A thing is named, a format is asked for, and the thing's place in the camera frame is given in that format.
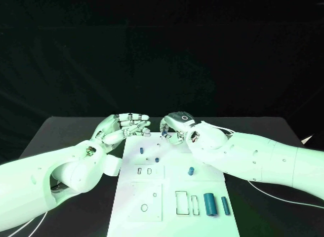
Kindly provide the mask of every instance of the cable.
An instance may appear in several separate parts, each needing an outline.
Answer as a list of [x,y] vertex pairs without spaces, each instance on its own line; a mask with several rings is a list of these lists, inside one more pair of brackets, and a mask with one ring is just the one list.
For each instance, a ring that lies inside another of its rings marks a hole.
[[[250,185],[261,192],[261,193],[264,193],[251,183],[250,183]],[[294,202],[294,201],[287,201],[287,200],[283,200],[283,199],[280,199],[280,198],[277,198],[277,197],[273,197],[271,195],[269,195],[271,198],[276,198],[276,199],[279,199],[279,200],[282,200],[282,201],[286,201],[286,202],[289,202],[289,203],[293,203],[293,204],[300,204],[300,205],[306,205],[306,206],[313,206],[313,207],[318,207],[318,208],[322,208],[324,209],[324,207],[322,206],[315,206],[315,205],[312,205],[312,204],[306,204],[306,203],[300,203],[300,202]]]
[[12,237],[22,230],[22,228],[30,224],[30,222],[32,220],[34,220],[34,218],[30,221],[27,221],[25,224],[17,229],[17,231],[11,235],[8,235],[7,237]]
[[[41,224],[41,222],[43,222],[43,220],[44,220],[44,218],[45,218],[45,214],[44,214],[44,216],[43,216],[43,218],[41,218],[41,220],[40,220],[40,223],[38,223],[35,229],[32,230],[31,234],[28,235],[28,237],[31,237],[34,231],[38,229],[38,226],[40,226],[40,224]],[[14,232],[11,235],[8,235],[7,237],[12,237],[12,236],[22,230],[22,228],[30,224],[30,222],[31,222],[32,220],[34,220],[34,218],[32,218],[28,222],[25,222],[25,224],[24,224],[24,225],[15,230],[15,232]]]
[[204,122],[204,121],[201,121],[201,122],[202,122],[204,124],[210,125],[211,127],[215,127],[215,128],[218,128],[218,129],[224,129],[224,130],[228,131],[230,133],[234,133],[234,131],[230,130],[230,129],[227,129],[227,128],[222,128],[222,127],[214,126],[212,124],[210,124],[210,123],[207,123],[207,122]]
[[44,218],[45,218],[45,214],[44,214],[44,216],[43,216],[43,218],[41,218],[41,220],[40,220],[40,223],[38,223],[35,229],[32,230],[31,234],[28,235],[28,237],[31,237],[34,231],[38,229],[38,226],[40,226],[40,224],[41,224],[41,222],[43,222],[43,220],[44,220]]

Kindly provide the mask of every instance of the black backdrop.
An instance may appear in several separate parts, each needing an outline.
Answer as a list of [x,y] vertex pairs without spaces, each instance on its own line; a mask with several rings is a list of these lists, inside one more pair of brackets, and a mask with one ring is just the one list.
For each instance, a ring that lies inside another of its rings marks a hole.
[[50,116],[172,111],[324,129],[324,2],[0,0],[0,163]]

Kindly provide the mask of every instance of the table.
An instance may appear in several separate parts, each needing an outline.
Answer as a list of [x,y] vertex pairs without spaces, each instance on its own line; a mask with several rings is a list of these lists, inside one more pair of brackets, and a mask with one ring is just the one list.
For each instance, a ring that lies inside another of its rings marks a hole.
[[[302,147],[282,118],[197,118],[207,123],[251,133]],[[103,118],[50,117],[19,156],[37,155],[76,145],[91,136]],[[158,131],[161,118],[150,118],[150,132]],[[122,157],[125,142],[110,154]],[[324,209],[276,200],[257,191],[247,181],[224,174],[230,203],[241,237],[324,237]],[[117,177],[102,176],[96,187],[66,200],[47,212],[32,237],[104,237],[107,232]],[[253,182],[266,193],[284,200],[324,206],[324,201],[290,187]],[[37,217],[15,237],[27,237],[43,216]],[[18,227],[0,233],[7,237]]]

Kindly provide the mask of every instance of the robotic hand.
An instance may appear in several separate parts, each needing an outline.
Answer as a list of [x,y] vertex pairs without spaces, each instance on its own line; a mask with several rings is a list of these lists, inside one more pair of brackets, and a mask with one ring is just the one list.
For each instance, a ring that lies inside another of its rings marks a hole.
[[[175,135],[166,135],[168,128],[176,131]],[[171,144],[185,141],[194,158],[221,172],[247,181],[286,185],[324,200],[322,151],[287,146],[204,121],[198,123],[185,112],[162,118],[159,131]]]
[[[149,117],[110,115],[89,141],[0,165],[0,231],[30,221],[91,190],[102,173],[116,176],[122,159],[106,153],[132,136],[149,137]],[[50,176],[58,184],[50,188]]]

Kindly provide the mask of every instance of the peg board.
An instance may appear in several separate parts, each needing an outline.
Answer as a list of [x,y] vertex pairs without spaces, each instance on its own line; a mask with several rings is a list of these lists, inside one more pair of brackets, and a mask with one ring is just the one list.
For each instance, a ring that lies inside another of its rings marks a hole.
[[[159,134],[126,138],[107,237],[238,237],[222,173],[195,161],[185,143],[171,145]],[[175,191],[186,192],[188,215],[176,215]],[[214,195],[214,217],[205,215],[205,193]],[[192,215],[191,196],[197,196],[198,215]],[[224,214],[222,196],[230,215]]]

